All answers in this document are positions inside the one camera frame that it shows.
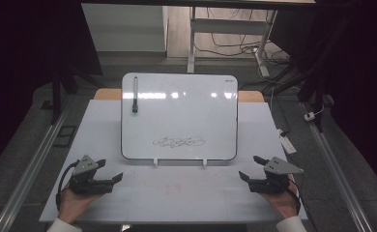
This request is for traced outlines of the white marker pen black cap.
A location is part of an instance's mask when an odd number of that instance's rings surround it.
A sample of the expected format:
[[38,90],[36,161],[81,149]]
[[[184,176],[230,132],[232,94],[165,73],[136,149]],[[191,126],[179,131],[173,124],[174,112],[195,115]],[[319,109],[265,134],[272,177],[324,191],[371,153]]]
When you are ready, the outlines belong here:
[[133,102],[132,102],[132,113],[138,112],[138,78],[137,76],[133,79]]

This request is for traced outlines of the black stand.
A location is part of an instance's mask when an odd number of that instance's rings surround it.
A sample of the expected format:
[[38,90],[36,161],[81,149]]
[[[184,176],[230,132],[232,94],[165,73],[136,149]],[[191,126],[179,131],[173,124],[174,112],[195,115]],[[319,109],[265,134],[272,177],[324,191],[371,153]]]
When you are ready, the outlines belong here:
[[323,97],[325,82],[323,70],[324,69],[320,65],[314,65],[307,71],[298,73],[296,77],[292,77],[290,80],[280,83],[279,86],[275,87],[273,90],[273,94],[278,95],[279,93],[302,83],[303,86],[297,95],[298,100],[300,102],[308,102],[311,97],[314,97],[315,104],[313,123],[320,132],[323,131],[322,111],[324,109]]
[[45,101],[42,105],[42,109],[52,111],[52,119],[50,122],[51,125],[55,125],[63,113],[61,88],[64,88],[66,93],[69,95],[74,95],[78,91],[78,86],[74,79],[75,76],[79,76],[95,87],[104,88],[104,85],[101,82],[97,81],[92,75],[82,71],[75,65],[65,65],[59,67],[52,76],[52,101]]

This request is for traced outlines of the white power strip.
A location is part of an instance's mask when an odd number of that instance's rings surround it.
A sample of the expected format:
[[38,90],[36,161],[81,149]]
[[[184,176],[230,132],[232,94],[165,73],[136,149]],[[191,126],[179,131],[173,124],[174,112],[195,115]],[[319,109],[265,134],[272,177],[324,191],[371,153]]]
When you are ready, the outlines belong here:
[[282,148],[284,149],[285,153],[287,155],[295,154],[297,150],[286,136],[286,133],[283,130],[277,130],[277,132],[280,144],[282,145]]

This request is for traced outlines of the white cabinet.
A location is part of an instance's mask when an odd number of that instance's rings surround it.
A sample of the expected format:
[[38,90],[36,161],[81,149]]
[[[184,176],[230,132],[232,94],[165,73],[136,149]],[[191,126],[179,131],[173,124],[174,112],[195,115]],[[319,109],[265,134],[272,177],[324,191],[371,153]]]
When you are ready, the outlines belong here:
[[89,3],[81,6],[97,51],[166,51],[166,7]]

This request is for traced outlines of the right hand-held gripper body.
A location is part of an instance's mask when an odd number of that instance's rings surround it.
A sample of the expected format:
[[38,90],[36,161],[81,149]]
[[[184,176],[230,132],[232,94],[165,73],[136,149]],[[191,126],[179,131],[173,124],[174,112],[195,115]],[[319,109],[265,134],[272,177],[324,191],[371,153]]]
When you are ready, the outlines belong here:
[[281,194],[289,187],[289,174],[302,174],[304,171],[283,159],[273,157],[263,166],[264,180],[250,179],[248,186],[251,192],[265,194]]

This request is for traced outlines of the dark curtain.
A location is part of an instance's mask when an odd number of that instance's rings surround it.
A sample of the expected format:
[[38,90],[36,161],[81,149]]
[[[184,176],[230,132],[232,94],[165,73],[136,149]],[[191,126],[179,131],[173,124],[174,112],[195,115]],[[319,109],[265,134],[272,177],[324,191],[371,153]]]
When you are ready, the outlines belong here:
[[302,72],[311,69],[332,32],[349,20],[323,69],[308,77],[307,101],[322,78],[333,98],[332,115],[377,175],[377,0],[316,0],[324,10],[279,11],[270,40],[291,55]]
[[84,0],[0,0],[0,156],[34,91],[57,74],[102,74]]

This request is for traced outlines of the white table cover sheet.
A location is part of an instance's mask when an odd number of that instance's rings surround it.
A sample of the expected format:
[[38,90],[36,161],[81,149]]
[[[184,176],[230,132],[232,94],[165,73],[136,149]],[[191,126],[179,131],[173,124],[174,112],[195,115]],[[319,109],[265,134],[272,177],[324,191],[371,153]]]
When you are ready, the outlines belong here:
[[239,105],[238,154],[223,165],[137,165],[120,154],[120,104],[90,101],[66,158],[72,163],[85,155],[104,159],[97,179],[122,175],[113,191],[91,204],[82,222],[143,223],[252,223],[271,221],[276,212],[249,190],[240,176],[265,176],[254,161],[283,158],[270,108],[261,102]]

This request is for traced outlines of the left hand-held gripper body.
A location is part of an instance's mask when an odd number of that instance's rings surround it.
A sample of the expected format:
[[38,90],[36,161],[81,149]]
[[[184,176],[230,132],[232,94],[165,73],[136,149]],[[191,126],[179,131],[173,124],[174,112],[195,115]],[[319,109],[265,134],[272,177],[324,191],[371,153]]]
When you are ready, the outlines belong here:
[[94,179],[98,169],[96,161],[85,155],[72,172],[70,189],[77,195],[101,195],[112,192],[110,180]]

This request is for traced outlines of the person's left hand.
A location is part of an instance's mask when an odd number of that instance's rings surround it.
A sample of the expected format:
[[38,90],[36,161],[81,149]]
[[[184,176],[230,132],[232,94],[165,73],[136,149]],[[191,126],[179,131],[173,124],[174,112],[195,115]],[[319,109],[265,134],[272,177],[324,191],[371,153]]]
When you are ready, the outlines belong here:
[[61,192],[58,218],[68,224],[73,224],[82,216],[90,204],[101,198],[100,195],[77,195],[69,187]]

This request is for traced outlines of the black floor plate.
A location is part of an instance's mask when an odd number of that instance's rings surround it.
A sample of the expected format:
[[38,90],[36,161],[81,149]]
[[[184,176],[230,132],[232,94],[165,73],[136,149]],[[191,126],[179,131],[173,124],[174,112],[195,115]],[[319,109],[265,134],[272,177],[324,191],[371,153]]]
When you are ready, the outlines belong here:
[[56,135],[53,146],[58,148],[70,148],[75,138],[77,126],[63,126]]

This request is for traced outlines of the person's right hand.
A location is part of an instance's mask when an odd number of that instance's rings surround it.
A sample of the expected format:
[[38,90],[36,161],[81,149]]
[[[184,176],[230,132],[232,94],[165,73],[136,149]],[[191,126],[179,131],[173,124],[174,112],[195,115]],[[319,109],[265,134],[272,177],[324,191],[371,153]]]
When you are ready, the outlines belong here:
[[261,196],[268,201],[280,219],[292,218],[298,215],[297,203],[294,198],[294,194],[297,193],[297,187],[295,184],[290,182],[288,189],[292,191],[292,194],[290,194],[287,190],[281,194],[261,193]]

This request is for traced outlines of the white whiteboard with black rim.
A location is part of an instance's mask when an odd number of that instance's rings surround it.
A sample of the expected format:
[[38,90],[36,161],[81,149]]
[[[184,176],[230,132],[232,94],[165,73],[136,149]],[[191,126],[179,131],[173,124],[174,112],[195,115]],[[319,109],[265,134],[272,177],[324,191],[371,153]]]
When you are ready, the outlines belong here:
[[[138,78],[138,112],[132,113]],[[121,154],[128,160],[232,160],[238,80],[232,75],[131,72],[122,79]]]

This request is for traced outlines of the white desk frame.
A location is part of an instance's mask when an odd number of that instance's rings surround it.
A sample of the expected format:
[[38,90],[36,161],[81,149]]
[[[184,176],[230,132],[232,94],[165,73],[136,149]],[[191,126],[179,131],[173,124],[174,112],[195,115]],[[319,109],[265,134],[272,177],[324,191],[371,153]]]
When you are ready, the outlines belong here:
[[195,35],[197,33],[224,34],[224,35],[252,35],[260,36],[261,41],[257,47],[252,50],[255,57],[258,71],[262,77],[269,77],[267,65],[263,59],[265,45],[269,39],[274,21],[276,18],[276,10],[267,10],[265,20],[253,21],[249,20],[232,20],[232,19],[216,19],[201,18],[196,16],[196,7],[190,8],[189,24],[190,37],[188,49],[188,72],[194,73],[195,66]]

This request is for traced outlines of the aluminium floor rail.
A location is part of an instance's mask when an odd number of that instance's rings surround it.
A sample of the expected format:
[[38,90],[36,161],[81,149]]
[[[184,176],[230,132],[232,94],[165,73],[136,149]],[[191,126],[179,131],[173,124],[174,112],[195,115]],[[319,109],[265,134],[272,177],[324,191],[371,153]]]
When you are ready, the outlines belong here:
[[63,122],[67,118],[69,108],[66,105],[57,118],[56,122],[47,128],[46,134],[42,139],[41,144],[38,146],[35,154],[30,159],[26,166],[21,178],[17,182],[12,195],[8,199],[6,205],[0,214],[0,232],[9,232],[15,218],[23,205],[26,196],[29,193],[36,177],[40,172],[46,155],[48,154],[58,131],[61,129]]
[[319,150],[327,164],[335,184],[344,200],[346,207],[354,221],[358,232],[374,232],[371,223],[360,203],[359,198],[354,193],[351,185],[344,175],[342,168],[334,156],[334,152],[326,139],[324,133],[320,132],[317,126],[309,121],[308,126],[319,147]]

